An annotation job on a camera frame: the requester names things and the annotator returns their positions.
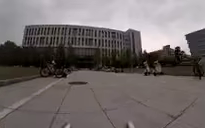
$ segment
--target sky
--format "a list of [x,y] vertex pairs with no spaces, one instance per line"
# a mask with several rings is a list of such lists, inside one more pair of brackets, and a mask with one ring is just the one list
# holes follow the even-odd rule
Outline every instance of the sky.
[[205,0],[0,0],[0,44],[21,45],[31,24],[132,28],[148,52],[169,44],[189,53],[185,35],[205,28]]

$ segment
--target grass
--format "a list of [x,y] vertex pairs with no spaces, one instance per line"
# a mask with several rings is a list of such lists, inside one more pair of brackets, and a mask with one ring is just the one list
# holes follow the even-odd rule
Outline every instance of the grass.
[[24,68],[0,66],[0,80],[37,75],[39,73],[38,71],[39,70],[34,67]]

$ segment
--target building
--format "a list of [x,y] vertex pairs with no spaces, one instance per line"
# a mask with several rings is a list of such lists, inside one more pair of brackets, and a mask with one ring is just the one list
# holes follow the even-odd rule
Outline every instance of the building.
[[28,25],[24,29],[23,47],[73,47],[79,56],[93,56],[100,49],[101,56],[120,56],[122,50],[142,51],[140,32],[78,25]]
[[186,40],[192,56],[205,56],[205,29],[187,34]]
[[163,49],[150,52],[149,54],[158,59],[162,59],[165,57],[174,57],[174,49],[170,48],[170,45],[166,45],[163,46]]

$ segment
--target person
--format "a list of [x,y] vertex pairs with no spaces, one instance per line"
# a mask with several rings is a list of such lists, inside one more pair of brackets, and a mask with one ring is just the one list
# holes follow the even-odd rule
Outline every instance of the person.
[[201,80],[202,76],[204,75],[201,58],[195,58],[193,63],[193,73],[195,76],[199,76],[199,79]]
[[159,63],[158,60],[156,60],[154,62],[154,67],[155,67],[154,75],[156,75],[156,74],[162,75],[163,74],[161,64]]
[[144,75],[145,75],[145,76],[150,75],[150,67],[149,67],[148,62],[145,61],[143,64],[144,64],[144,66],[145,66]]

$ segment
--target pavement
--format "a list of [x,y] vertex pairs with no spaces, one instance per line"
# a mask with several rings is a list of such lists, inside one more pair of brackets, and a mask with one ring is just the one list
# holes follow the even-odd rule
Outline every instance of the pavement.
[[77,71],[0,87],[0,128],[124,128],[127,121],[205,128],[205,78]]

